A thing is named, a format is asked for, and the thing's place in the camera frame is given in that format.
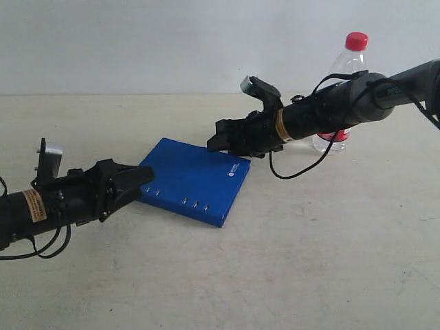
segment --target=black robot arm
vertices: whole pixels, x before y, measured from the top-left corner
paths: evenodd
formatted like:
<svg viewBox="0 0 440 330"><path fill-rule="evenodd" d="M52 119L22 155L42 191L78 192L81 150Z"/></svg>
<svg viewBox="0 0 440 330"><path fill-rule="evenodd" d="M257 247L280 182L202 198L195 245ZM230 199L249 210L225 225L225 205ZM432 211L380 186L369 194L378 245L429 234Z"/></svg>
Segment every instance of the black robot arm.
<svg viewBox="0 0 440 330"><path fill-rule="evenodd" d="M283 150L292 140L383 120L398 105L422 101L427 106L423 114L439 127L439 74L440 60L432 60L390 78L367 71L330 75L326 79L347 81L316 88L305 98L292 98L292 104L286 106L275 87L257 77L246 77L241 90L261 100L263 110L242 119L218 121L207 147L209 151L263 158L266 153Z"/></svg>
<svg viewBox="0 0 440 330"><path fill-rule="evenodd" d="M100 220L140 197L140 186L154 179L153 169L127 166L112 159L102 160L89 170L68 170L57 177L62 148L41 140L36 178L29 190L8 195L6 187L0 197L0 250L11 242L35 235ZM40 255L49 246L21 256L0 256L0 260L23 259Z"/></svg>

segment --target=water bottle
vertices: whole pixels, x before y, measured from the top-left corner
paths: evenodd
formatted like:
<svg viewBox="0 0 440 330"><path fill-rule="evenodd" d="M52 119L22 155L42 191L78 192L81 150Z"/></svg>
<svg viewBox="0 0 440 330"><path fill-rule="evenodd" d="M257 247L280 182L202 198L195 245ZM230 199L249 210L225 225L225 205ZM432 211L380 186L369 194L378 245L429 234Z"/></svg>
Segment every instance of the water bottle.
<svg viewBox="0 0 440 330"><path fill-rule="evenodd" d="M346 36L345 48L332 64L329 74L352 74L354 72L367 70L364 57L364 50L368 45L369 38L365 33L352 32ZM345 129L339 131L333 145L329 151L329 155L335 155L345 149L347 140L350 136L350 130ZM313 146L316 150L324 153L329 146L330 140L335 133L318 133L313 136Z"/></svg>

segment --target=table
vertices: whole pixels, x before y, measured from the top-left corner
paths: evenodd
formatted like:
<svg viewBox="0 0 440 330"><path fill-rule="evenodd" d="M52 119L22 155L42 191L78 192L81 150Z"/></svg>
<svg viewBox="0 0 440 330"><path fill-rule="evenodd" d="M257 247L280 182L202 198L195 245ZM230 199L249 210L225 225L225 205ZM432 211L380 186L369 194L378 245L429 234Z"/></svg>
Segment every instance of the table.
<svg viewBox="0 0 440 330"><path fill-rule="evenodd" d="M0 175L12 192L29 188L41 138L63 145L65 175L106 158L138 164L162 137L205 146L216 120L261 105L244 95L4 96L0 107ZM304 139L274 163L287 175L318 156ZM3 261L0 328L437 329L439 182L440 133L399 107L297 179L253 159L223 228L134 202L74 227L54 259ZM30 251L21 241L2 255Z"/></svg>

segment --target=red label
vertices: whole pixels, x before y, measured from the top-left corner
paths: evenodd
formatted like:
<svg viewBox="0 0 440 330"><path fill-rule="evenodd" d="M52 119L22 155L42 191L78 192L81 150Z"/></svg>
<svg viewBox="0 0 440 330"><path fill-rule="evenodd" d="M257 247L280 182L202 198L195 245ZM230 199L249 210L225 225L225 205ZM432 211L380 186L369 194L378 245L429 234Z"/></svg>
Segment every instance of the red label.
<svg viewBox="0 0 440 330"><path fill-rule="evenodd" d="M318 133L318 136L326 141L330 141L335 133ZM339 131L339 133L336 135L335 142L341 142L345 141L349 138L350 135L350 129L345 129L343 131Z"/></svg>

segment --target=blue device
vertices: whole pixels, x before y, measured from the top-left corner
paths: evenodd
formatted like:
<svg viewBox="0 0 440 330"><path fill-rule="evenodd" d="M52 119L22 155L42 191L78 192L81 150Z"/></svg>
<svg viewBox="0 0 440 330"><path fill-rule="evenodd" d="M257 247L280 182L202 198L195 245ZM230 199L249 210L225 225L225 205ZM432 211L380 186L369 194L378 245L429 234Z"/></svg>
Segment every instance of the blue device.
<svg viewBox="0 0 440 330"><path fill-rule="evenodd" d="M222 227L250 160L163 138L140 166L155 172L140 202Z"/></svg>

